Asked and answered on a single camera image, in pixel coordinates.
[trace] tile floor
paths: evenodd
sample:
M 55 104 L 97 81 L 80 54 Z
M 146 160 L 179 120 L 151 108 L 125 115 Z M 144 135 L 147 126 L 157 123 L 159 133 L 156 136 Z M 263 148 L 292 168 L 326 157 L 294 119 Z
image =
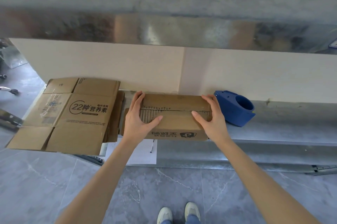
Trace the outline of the tile floor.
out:
M 29 64 L 6 72 L 0 82 L 21 94 L 0 92 L 0 108 L 19 117 L 43 81 Z M 0 127 L 0 222 L 53 223 L 99 169 L 73 156 L 4 149 L 14 131 Z M 269 173 L 323 223 L 336 223 L 337 175 Z M 184 206 L 194 201 L 202 223 L 265 223 L 234 171 L 127 167 L 103 223 L 155 223 L 161 207 L 184 223 Z

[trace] shoe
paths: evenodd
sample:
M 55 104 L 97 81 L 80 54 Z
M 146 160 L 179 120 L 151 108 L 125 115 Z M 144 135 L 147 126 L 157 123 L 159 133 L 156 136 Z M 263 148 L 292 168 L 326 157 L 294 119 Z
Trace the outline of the shoe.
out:
M 166 221 L 166 220 L 170 220 L 172 223 L 173 216 L 172 216 L 172 212 L 170 208 L 163 207 L 158 214 L 157 224 L 161 224 L 163 221 Z
M 199 221 L 201 221 L 198 206 L 196 206 L 196 204 L 192 202 L 188 202 L 185 207 L 185 221 L 187 221 L 187 217 L 190 214 L 195 215 L 196 217 L 198 217 Z

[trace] white paper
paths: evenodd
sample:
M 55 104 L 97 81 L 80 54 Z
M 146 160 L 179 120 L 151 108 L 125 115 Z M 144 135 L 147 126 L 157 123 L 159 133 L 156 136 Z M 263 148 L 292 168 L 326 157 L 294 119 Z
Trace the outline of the white paper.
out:
M 118 136 L 117 142 L 109 142 L 105 160 L 112 154 L 113 150 L 120 143 L 122 137 Z M 126 165 L 156 164 L 157 163 L 157 140 L 144 139 L 133 151 Z

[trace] qr code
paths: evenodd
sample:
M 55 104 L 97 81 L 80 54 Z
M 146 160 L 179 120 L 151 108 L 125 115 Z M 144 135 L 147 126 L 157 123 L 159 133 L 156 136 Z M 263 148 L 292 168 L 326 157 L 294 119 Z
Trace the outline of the qr code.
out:
M 42 124 L 53 124 L 56 120 L 56 117 L 45 117 L 42 120 Z

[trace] jeans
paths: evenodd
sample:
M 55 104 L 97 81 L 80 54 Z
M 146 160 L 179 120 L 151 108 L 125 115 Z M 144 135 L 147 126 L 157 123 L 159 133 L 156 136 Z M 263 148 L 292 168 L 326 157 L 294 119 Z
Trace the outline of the jeans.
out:
M 161 224 L 173 224 L 173 223 L 170 220 L 164 220 Z M 185 224 L 200 224 L 200 221 L 198 217 L 196 217 L 194 214 L 190 214 L 188 215 Z

